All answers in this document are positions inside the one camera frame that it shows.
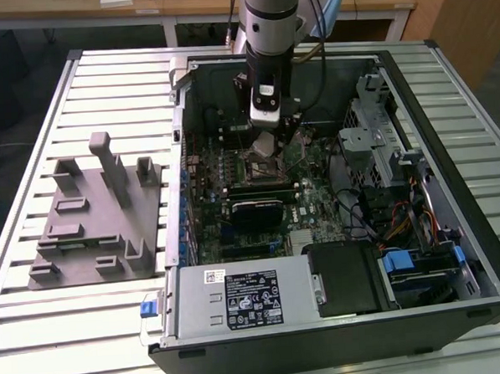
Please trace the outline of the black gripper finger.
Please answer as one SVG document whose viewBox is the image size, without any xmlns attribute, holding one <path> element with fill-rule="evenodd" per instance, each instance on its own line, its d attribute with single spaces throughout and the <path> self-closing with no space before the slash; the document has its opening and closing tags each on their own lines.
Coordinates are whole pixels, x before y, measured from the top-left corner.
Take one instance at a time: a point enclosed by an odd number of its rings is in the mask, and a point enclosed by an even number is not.
<svg viewBox="0 0 500 374">
<path fill-rule="evenodd" d="M 301 117 L 284 116 L 281 119 L 281 144 L 287 146 L 291 143 L 292 137 L 295 135 L 297 128 L 301 124 Z"/>
</svg>

